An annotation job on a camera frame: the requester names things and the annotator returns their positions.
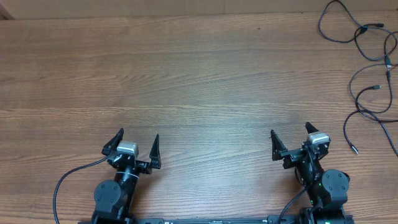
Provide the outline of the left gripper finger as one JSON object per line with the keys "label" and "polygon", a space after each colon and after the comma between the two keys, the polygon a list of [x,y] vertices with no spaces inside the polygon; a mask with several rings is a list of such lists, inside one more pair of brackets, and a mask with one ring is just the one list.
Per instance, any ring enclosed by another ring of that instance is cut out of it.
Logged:
{"label": "left gripper finger", "polygon": [[101,151],[102,155],[108,156],[112,151],[115,151],[119,143],[123,140],[124,129],[121,128],[118,133],[108,141]]}
{"label": "left gripper finger", "polygon": [[150,154],[150,165],[153,169],[160,169],[161,168],[161,156],[160,156],[160,150],[159,150],[159,135],[157,134],[154,143],[152,145]]}

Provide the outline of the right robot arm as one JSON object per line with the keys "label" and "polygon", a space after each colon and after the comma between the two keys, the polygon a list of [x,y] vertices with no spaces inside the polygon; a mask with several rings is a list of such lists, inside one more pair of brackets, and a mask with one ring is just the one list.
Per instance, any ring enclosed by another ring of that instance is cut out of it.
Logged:
{"label": "right robot arm", "polygon": [[[328,154],[331,138],[309,122],[305,123],[307,140],[300,148],[289,150],[271,130],[272,160],[283,161],[284,169],[295,169],[295,178],[301,190],[275,217],[276,223],[353,223],[353,217],[346,215],[343,205],[348,201],[350,177],[347,173],[324,170],[320,160]],[[297,215],[286,215],[286,211],[304,193],[308,194],[311,207],[301,208]]]}

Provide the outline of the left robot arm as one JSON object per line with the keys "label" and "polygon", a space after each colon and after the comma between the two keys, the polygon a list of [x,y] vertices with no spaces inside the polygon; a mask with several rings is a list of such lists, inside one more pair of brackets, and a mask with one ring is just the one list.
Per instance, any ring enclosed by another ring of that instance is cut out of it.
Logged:
{"label": "left robot arm", "polygon": [[124,141],[123,135],[124,130],[120,129],[101,151],[116,173],[113,179],[105,180],[95,188],[95,209],[88,221],[90,224],[136,223],[130,208],[139,176],[150,175],[154,169],[161,168],[159,135],[154,139],[149,162],[138,159],[137,143]]}

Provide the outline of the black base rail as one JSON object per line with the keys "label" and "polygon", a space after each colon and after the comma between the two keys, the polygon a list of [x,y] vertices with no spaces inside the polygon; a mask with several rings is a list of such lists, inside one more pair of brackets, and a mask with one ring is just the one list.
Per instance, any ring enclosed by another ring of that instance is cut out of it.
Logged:
{"label": "black base rail", "polygon": [[284,215],[280,220],[278,215],[269,215],[261,218],[208,218],[208,219],[174,219],[165,220],[163,218],[141,218],[137,220],[138,224],[303,224],[303,223],[321,223],[321,224],[354,224],[352,217],[345,220],[337,218],[319,218],[317,221],[304,221],[299,215]]}

